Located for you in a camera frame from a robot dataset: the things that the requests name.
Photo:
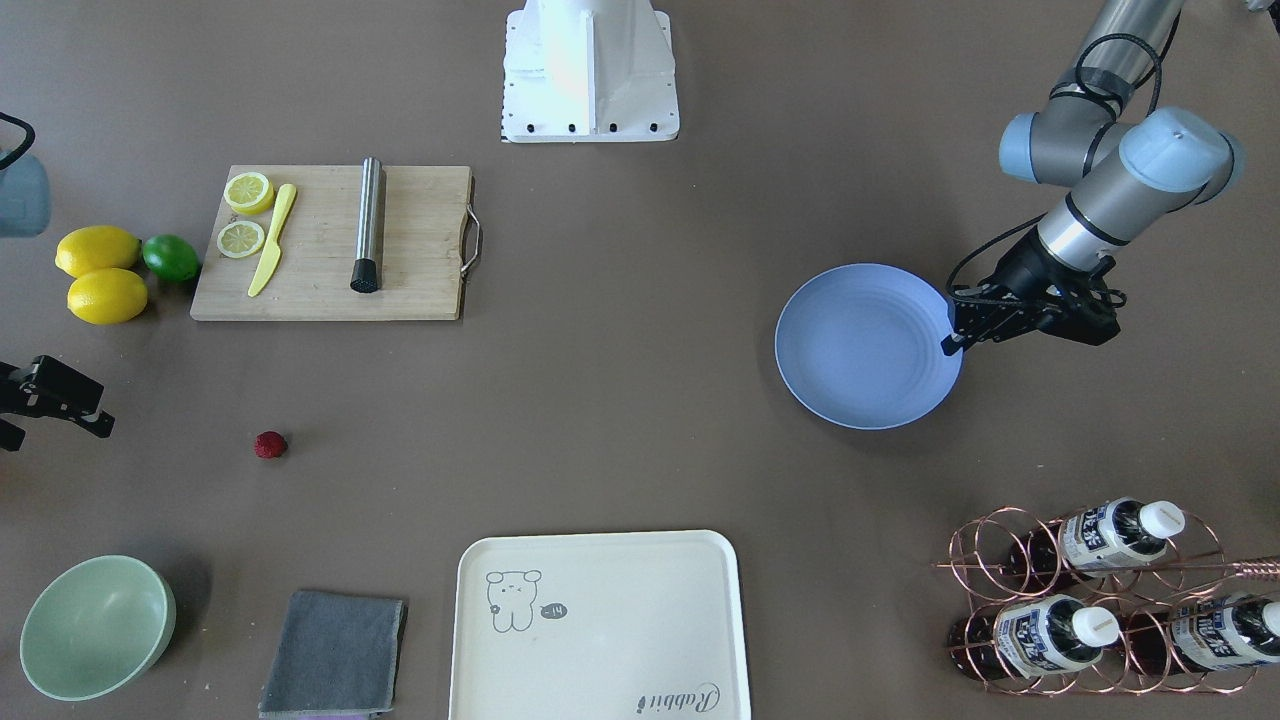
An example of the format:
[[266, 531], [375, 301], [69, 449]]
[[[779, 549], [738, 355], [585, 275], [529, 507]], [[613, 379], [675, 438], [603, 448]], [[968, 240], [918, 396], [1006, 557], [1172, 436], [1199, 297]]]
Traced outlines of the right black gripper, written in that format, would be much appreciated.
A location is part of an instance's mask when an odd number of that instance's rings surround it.
[[24, 366], [1, 365], [4, 415], [52, 416], [108, 438], [115, 418], [100, 409], [102, 393], [101, 383], [49, 355], [40, 355]]

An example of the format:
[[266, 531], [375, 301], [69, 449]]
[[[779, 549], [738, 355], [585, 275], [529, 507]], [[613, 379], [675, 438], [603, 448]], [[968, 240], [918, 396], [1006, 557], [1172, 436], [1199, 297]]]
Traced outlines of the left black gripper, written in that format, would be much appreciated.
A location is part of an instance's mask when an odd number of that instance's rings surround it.
[[948, 275], [952, 331], [940, 343], [945, 356], [1033, 331], [1091, 346], [1120, 332], [1117, 310], [1125, 306], [1126, 295], [1105, 283], [1115, 260], [1105, 259], [1100, 268], [1080, 272], [1055, 259], [1036, 229], [1028, 229], [978, 284], [954, 282], [970, 260], [1011, 234], [1007, 231], [970, 252]]

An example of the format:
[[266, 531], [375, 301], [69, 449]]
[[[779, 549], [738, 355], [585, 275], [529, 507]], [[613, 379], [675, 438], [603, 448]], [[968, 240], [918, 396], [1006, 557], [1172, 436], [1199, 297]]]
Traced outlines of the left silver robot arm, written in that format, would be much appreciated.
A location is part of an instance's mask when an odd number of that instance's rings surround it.
[[1179, 1], [1106, 3], [1044, 108], [1010, 120], [1002, 170], [1068, 192], [1018, 227], [1020, 240], [978, 284], [947, 281], [954, 328], [943, 354], [1033, 331], [1110, 341], [1126, 301], [1105, 283], [1115, 254], [1161, 217], [1207, 202], [1240, 177], [1240, 143], [1192, 111], [1152, 102], [1140, 122], [1121, 122], [1139, 87], [1160, 88], [1180, 14]]

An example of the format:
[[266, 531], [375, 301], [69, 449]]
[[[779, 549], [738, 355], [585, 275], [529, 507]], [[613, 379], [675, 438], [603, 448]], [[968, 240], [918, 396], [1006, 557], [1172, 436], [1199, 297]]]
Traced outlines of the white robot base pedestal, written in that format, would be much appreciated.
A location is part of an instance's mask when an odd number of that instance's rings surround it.
[[671, 20], [649, 1], [527, 1], [506, 18], [503, 70], [508, 143], [678, 137]]

